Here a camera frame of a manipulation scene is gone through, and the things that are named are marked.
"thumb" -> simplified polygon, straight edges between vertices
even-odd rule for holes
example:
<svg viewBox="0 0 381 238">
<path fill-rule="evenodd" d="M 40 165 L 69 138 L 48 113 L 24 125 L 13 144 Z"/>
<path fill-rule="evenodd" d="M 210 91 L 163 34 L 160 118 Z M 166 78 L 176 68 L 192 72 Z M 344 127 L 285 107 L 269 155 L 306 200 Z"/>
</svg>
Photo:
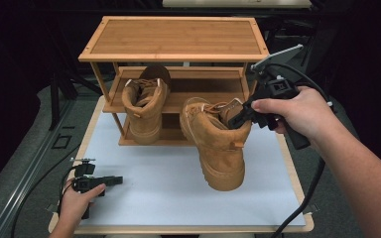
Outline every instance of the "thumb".
<svg viewBox="0 0 381 238">
<path fill-rule="evenodd" d="M 281 99 L 259 99 L 252 102 L 253 110 L 259 113 L 274 113 L 282 116 L 286 116 L 288 100 Z"/>
<path fill-rule="evenodd" d="M 84 195 L 88 200 L 92 200 L 93 198 L 99 196 L 106 189 L 106 184 L 102 183 L 92 190 L 86 192 Z"/>
</svg>

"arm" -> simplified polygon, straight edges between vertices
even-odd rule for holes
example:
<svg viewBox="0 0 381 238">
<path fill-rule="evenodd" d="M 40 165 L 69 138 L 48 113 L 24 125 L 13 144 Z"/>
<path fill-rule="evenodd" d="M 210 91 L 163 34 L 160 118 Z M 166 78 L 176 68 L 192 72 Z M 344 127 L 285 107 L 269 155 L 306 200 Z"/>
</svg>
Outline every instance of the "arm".
<svg viewBox="0 0 381 238">
<path fill-rule="evenodd" d="M 86 193 L 78 193 L 70 186 L 70 181 L 67 183 L 68 188 L 63 195 L 63 202 L 59 221 L 55 226 L 54 231 L 49 236 L 50 238 L 72 237 L 73 231 L 81 221 L 81 217 L 85 212 L 91 200 L 101 194 L 106 186 L 100 184 Z"/>
<path fill-rule="evenodd" d="M 335 176 L 365 236 L 381 237 L 381 160 L 339 122 L 317 91 L 300 90 L 291 100 L 263 99 L 252 107 L 282 115 L 308 137 Z M 277 132 L 284 133 L 284 127 Z"/>
</svg>

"human hand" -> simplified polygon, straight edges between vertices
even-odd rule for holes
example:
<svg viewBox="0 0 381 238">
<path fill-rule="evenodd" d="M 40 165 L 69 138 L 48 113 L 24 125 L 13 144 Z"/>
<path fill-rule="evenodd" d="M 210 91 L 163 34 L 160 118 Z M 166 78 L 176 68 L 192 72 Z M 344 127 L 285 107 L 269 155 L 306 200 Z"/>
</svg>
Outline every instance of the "human hand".
<svg viewBox="0 0 381 238">
<path fill-rule="evenodd" d="M 299 87 L 299 95 L 290 99 L 259 99 L 252 102 L 252 108 L 260 113 L 274 113 L 283 116 L 289 125 L 306 136 L 311 143 L 321 135 L 322 130 L 339 123 L 323 97 L 310 87 Z M 285 133 L 282 122 L 278 122 L 277 133 Z"/>
<path fill-rule="evenodd" d="M 59 222 L 76 227 L 92 199 L 99 196 L 105 190 L 106 185 L 102 183 L 88 192 L 79 193 L 73 190 L 71 183 L 72 179 L 68 180 L 65 185 L 67 188 L 63 194 Z"/>
</svg>

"wooden shoe rack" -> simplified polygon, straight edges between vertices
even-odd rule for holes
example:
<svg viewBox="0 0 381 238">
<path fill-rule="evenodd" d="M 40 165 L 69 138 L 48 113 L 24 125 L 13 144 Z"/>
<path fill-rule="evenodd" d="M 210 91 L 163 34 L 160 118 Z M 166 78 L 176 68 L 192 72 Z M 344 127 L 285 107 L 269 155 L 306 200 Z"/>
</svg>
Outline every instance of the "wooden shoe rack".
<svg viewBox="0 0 381 238">
<path fill-rule="evenodd" d="M 189 145 L 179 125 L 179 113 L 190 97 L 211 103 L 246 100 L 249 88 L 247 63 L 264 59 L 268 50 L 253 18 L 225 17 L 103 17 L 79 61 L 89 62 L 104 94 L 103 112 L 111 113 L 120 130 L 120 145 L 137 145 L 129 135 L 121 92 L 126 81 L 138 78 L 143 66 L 119 66 L 120 62 L 183 62 L 167 66 L 172 88 L 163 107 L 163 129 L 154 145 Z M 116 72 L 107 88 L 100 63 L 110 62 Z M 233 62 L 241 66 L 185 66 L 189 62 Z"/>
</svg>

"tan work boot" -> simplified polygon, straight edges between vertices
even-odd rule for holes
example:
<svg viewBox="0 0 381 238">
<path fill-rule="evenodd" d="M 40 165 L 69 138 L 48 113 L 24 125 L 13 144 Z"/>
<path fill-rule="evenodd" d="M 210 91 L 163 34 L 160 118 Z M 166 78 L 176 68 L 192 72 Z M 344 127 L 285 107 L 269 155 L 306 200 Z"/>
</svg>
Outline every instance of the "tan work boot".
<svg viewBox="0 0 381 238">
<path fill-rule="evenodd" d="M 159 140 L 162 108 L 170 93 L 170 82 L 169 71 L 159 64 L 146 67 L 139 79 L 126 82 L 122 102 L 136 143 L 149 145 Z"/>
<path fill-rule="evenodd" d="M 199 152 L 200 166 L 209 186 L 216 190 L 233 190 L 244 179 L 243 145 L 251 122 L 230 130 L 227 122 L 242 109 L 242 103 L 210 104 L 203 98 L 188 99 L 180 115 L 181 128 Z"/>
</svg>

